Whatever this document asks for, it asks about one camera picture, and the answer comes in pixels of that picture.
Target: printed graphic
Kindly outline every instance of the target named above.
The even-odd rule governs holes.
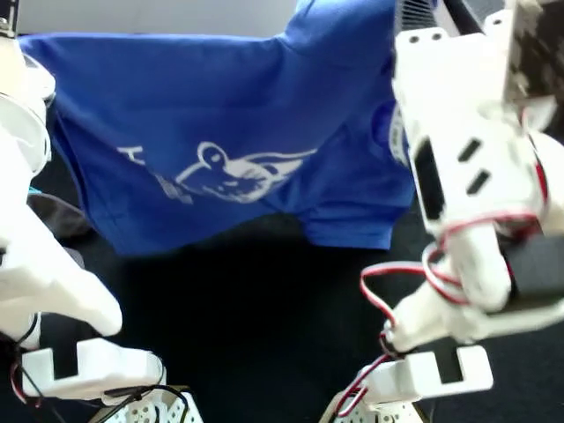
[[[263,152],[231,159],[220,146],[203,142],[197,148],[198,162],[179,174],[176,183],[193,193],[252,203],[284,181],[314,152]]]

